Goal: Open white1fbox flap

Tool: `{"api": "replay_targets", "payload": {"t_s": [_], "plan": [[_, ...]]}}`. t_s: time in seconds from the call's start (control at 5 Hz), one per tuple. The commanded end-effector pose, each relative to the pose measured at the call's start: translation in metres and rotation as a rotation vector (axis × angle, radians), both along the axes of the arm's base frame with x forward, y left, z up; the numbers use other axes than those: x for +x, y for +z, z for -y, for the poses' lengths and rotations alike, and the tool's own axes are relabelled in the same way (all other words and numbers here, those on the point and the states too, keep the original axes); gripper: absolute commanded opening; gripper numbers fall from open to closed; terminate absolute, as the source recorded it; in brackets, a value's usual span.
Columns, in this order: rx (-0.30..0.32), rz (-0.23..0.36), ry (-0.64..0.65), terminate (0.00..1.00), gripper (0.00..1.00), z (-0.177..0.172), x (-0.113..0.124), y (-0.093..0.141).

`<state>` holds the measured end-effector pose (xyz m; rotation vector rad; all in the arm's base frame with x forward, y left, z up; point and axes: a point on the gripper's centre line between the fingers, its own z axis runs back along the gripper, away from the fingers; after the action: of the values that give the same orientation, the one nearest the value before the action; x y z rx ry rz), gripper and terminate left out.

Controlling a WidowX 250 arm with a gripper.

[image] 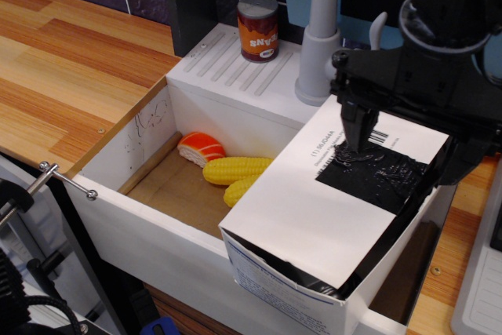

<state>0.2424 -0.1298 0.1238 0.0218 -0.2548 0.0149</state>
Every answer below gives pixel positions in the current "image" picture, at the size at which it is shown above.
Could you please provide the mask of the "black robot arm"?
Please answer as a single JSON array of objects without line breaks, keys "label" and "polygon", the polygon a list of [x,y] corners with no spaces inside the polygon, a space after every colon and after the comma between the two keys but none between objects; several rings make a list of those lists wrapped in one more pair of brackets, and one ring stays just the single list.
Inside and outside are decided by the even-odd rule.
[{"label": "black robot arm", "polygon": [[447,135],[427,177],[453,185],[501,150],[501,80],[485,66],[501,0],[405,0],[402,46],[341,49],[331,90],[348,146],[360,151],[386,112]]}]

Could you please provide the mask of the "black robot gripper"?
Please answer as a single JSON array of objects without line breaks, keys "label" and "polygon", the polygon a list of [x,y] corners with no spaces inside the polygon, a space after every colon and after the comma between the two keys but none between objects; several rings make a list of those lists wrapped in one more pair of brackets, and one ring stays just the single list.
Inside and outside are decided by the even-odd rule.
[{"label": "black robot gripper", "polygon": [[339,49],[332,91],[348,147],[360,152],[384,111],[450,135],[436,156],[437,185],[458,184],[501,151],[501,88],[470,55]]}]

